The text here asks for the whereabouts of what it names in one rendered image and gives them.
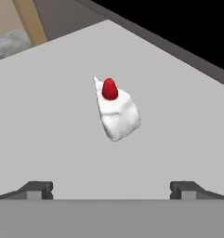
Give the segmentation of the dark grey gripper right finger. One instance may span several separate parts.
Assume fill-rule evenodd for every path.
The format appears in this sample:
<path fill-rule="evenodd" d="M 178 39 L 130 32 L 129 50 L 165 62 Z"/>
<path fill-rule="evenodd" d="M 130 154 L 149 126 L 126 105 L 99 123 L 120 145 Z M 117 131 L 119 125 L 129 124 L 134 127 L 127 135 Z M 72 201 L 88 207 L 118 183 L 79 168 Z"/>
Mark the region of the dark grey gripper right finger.
<path fill-rule="evenodd" d="M 194 181 L 171 181 L 170 191 L 171 200 L 224 199 L 224 195 L 207 191 Z"/>

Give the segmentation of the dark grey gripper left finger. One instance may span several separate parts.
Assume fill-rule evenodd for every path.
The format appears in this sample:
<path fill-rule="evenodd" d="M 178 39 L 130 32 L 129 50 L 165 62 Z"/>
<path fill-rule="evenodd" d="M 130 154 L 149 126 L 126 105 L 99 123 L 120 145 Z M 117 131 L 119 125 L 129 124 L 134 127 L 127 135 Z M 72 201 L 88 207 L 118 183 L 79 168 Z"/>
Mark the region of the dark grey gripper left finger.
<path fill-rule="evenodd" d="M 0 195 L 0 200 L 52 200 L 52 181 L 29 181 L 16 191 Z"/>

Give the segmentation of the light grey oven tray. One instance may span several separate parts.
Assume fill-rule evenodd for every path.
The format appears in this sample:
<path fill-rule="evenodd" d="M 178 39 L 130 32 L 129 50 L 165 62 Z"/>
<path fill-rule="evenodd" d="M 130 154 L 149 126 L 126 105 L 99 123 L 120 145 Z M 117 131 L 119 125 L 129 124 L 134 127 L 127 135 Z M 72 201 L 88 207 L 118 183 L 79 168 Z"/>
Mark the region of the light grey oven tray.
<path fill-rule="evenodd" d="M 94 82 L 136 102 L 113 142 Z M 224 194 L 224 85 L 106 20 L 0 60 L 0 194 L 50 180 L 59 199 L 165 199 L 173 180 Z"/>

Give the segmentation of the dark grey oven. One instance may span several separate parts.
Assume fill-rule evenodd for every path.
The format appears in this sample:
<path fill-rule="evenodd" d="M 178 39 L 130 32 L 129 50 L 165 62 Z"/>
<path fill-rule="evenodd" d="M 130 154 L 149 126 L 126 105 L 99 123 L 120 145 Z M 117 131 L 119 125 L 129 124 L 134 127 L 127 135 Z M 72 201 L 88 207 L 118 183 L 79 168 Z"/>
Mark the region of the dark grey oven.
<path fill-rule="evenodd" d="M 49 40 L 111 20 L 224 85 L 224 0 L 33 0 Z"/>

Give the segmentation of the tan wooden cupboard panel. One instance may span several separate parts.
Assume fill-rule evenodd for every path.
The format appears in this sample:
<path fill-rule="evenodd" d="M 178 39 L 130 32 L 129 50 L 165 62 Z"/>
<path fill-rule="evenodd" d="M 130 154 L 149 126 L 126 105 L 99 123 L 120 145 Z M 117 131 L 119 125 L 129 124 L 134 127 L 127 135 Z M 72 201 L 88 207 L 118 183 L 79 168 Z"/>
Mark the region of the tan wooden cupboard panel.
<path fill-rule="evenodd" d="M 47 42 L 46 33 L 33 0 L 12 0 L 32 46 Z"/>

